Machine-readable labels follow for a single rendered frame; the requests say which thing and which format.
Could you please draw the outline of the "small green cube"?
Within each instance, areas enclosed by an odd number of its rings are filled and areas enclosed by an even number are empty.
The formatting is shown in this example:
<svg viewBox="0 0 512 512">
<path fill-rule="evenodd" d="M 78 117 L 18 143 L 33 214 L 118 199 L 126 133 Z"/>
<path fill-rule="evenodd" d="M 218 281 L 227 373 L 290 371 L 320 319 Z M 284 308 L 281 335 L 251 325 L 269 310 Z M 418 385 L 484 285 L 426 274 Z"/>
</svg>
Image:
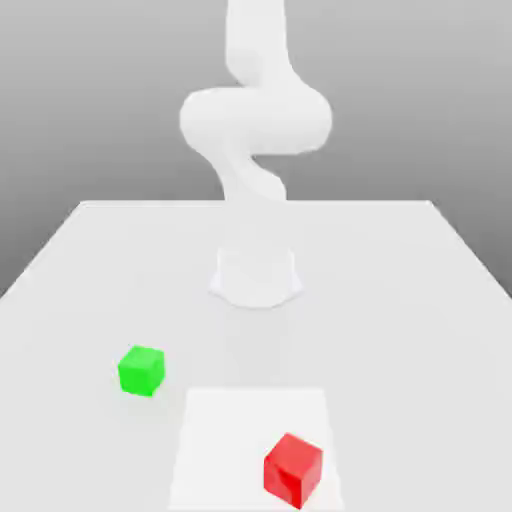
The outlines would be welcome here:
<svg viewBox="0 0 512 512">
<path fill-rule="evenodd" d="M 151 397 L 165 378 L 164 352 L 134 345 L 118 363 L 121 390 Z"/>
</svg>

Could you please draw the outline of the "small red cube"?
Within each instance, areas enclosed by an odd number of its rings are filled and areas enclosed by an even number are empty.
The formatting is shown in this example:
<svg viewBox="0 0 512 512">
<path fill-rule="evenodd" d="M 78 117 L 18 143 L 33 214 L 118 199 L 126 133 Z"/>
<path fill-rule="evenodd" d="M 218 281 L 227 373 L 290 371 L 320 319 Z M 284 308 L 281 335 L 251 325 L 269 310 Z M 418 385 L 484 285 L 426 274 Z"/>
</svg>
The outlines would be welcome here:
<svg viewBox="0 0 512 512">
<path fill-rule="evenodd" d="M 263 488 L 300 510 L 317 488 L 324 452 L 292 433 L 285 433 L 263 460 Z"/>
</svg>

